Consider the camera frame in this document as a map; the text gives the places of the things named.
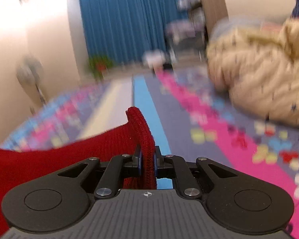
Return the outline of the potted green plant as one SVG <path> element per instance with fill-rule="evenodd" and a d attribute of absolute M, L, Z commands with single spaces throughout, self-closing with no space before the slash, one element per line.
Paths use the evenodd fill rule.
<path fill-rule="evenodd" d="M 104 79 L 104 73 L 113 66 L 113 60 L 106 55 L 94 55 L 89 57 L 89 70 L 95 79 Z"/>

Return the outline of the red knit sweater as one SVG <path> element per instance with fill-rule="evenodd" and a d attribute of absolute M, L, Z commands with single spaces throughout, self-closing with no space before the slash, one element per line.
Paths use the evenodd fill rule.
<path fill-rule="evenodd" d="M 139 145 L 143 162 L 142 174 L 139 178 L 125 179 L 123 188 L 156 189 L 154 138 L 137 107 L 128 108 L 126 116 L 126 124 L 64 147 L 28 152 L 0 149 L 0 236 L 8 230 L 1 212 L 1 202 L 9 190 L 90 157 L 110 161 L 116 155 L 133 154 Z"/>

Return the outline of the cream star-print duvet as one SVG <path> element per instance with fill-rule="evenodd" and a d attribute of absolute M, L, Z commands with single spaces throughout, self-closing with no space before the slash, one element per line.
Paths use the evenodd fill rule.
<path fill-rule="evenodd" d="M 235 107 L 299 127 L 299 19 L 214 34 L 206 56 L 209 79 Z"/>

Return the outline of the white clothes pile on sill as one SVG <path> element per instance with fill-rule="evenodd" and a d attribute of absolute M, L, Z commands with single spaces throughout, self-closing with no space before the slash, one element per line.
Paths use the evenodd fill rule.
<path fill-rule="evenodd" d="M 162 67 L 166 63 L 166 55 L 161 50 L 146 51 L 142 63 L 151 69 Z"/>

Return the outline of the clear plastic storage bin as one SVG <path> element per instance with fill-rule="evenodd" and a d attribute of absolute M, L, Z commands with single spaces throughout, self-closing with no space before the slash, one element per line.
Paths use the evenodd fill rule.
<path fill-rule="evenodd" d="M 205 50 L 205 23 L 177 20 L 165 27 L 165 40 L 170 51 Z"/>

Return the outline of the floral striped bed sheet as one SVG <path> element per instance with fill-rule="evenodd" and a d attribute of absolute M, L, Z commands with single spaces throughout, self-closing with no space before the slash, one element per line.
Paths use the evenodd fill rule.
<path fill-rule="evenodd" d="M 299 238 L 299 129 L 235 109 L 204 68 L 66 92 L 21 124 L 1 148 L 22 152 L 87 139 L 124 124 L 130 106 L 141 110 L 162 154 L 187 161 L 203 156 L 287 191 L 295 205 L 287 228 Z"/>

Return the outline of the wooden shelf unit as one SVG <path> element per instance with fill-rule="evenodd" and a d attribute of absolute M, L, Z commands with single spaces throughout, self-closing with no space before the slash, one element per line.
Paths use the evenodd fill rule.
<path fill-rule="evenodd" d="M 228 18 L 225 0 L 177 0 L 179 10 L 194 11 L 202 8 L 205 15 L 205 24 L 210 37 L 216 24 Z"/>

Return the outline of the white standing fan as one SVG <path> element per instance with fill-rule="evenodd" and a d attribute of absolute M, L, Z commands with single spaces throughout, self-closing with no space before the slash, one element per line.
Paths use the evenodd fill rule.
<path fill-rule="evenodd" d="M 17 66 L 16 76 L 18 82 L 23 85 L 34 85 L 40 102 L 43 105 L 47 104 L 45 95 L 43 94 L 42 89 L 40 88 L 41 74 L 43 73 L 42 63 L 31 55 L 24 56 Z"/>

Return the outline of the blue curtain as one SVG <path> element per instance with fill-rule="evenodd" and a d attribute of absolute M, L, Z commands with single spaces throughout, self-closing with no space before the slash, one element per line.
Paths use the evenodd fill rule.
<path fill-rule="evenodd" d="M 186 19 L 177 0 L 79 0 L 87 51 L 122 64 L 147 51 L 166 52 L 165 27 Z"/>

